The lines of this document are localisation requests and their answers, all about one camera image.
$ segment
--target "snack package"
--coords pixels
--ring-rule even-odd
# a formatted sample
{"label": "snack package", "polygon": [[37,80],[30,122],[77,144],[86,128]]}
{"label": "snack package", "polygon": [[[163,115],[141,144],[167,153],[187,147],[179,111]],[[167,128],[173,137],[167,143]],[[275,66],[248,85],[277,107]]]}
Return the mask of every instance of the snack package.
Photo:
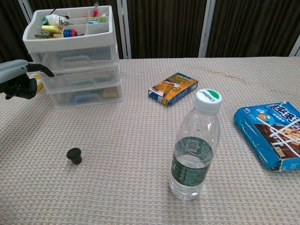
{"label": "snack package", "polygon": [[27,76],[31,79],[31,78],[35,78],[37,81],[37,93],[38,94],[42,88],[43,88],[43,83],[41,81],[41,75],[39,72],[34,72],[34,73],[28,73]]}
{"label": "snack package", "polygon": [[176,73],[149,89],[148,96],[166,106],[172,106],[197,86],[197,80],[181,73]]}
{"label": "snack package", "polygon": [[87,17],[86,20],[88,23],[107,23],[106,16],[98,16],[98,17]]}
{"label": "snack package", "polygon": [[300,169],[300,112],[289,102],[240,108],[234,122],[269,171]]}
{"label": "snack package", "polygon": [[53,34],[48,31],[38,31],[34,34],[36,38],[52,38]]}
{"label": "snack package", "polygon": [[56,26],[47,26],[43,25],[42,29],[48,32],[51,32],[53,34],[62,34],[62,29]]}

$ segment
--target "bottle cap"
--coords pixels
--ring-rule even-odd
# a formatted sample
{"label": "bottle cap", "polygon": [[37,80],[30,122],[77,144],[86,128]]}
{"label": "bottle cap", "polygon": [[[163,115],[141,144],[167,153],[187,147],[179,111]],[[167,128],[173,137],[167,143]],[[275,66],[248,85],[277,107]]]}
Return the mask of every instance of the bottle cap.
{"label": "bottle cap", "polygon": [[217,114],[220,110],[222,96],[212,89],[201,89],[197,91],[194,108],[206,115]]}
{"label": "bottle cap", "polygon": [[71,159],[74,164],[80,164],[82,161],[81,150],[79,148],[72,148],[67,152],[67,158]]}

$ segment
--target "black rubber stopper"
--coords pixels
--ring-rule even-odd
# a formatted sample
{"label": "black rubber stopper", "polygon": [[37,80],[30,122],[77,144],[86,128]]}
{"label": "black rubber stopper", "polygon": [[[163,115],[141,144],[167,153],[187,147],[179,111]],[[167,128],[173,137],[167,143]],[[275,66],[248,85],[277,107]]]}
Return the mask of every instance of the black rubber stopper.
{"label": "black rubber stopper", "polygon": [[67,152],[67,158],[71,159],[74,164],[80,164],[82,161],[81,150],[79,148],[72,148]]}

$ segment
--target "plastic drawer organizer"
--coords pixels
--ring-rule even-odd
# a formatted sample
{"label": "plastic drawer organizer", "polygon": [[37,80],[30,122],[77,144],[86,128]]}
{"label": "plastic drawer organizer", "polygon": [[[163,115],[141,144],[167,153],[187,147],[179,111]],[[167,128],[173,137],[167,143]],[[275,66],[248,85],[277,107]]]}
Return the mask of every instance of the plastic drawer organizer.
{"label": "plastic drawer organizer", "polygon": [[68,15],[68,22],[73,24],[64,26],[63,31],[74,29],[84,36],[36,38],[43,17],[52,9],[36,11],[24,32],[23,41],[33,61],[45,65],[55,75],[48,77],[42,73],[41,79],[56,108],[122,101],[112,7],[98,7],[99,16],[105,16],[106,22],[87,24],[86,17],[91,17],[94,8],[63,8],[54,12]]}

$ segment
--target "yellow item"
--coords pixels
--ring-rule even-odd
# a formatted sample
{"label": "yellow item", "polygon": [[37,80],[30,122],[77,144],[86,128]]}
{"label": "yellow item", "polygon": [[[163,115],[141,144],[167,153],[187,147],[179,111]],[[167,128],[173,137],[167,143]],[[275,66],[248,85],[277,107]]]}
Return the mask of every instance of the yellow item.
{"label": "yellow item", "polygon": [[41,89],[43,88],[43,83],[41,81],[41,75],[39,72],[34,72],[32,74],[28,73],[28,77],[31,79],[31,78],[35,78],[36,81],[37,81],[37,93],[38,94]]}
{"label": "yellow item", "polygon": [[54,38],[62,38],[62,34],[53,34]]}
{"label": "yellow item", "polygon": [[62,29],[58,28],[56,26],[47,26],[47,25],[43,25],[42,29],[48,32],[52,32],[54,34],[62,34]]}
{"label": "yellow item", "polygon": [[105,88],[103,91],[103,97],[105,98],[116,98],[117,96],[117,87]]}

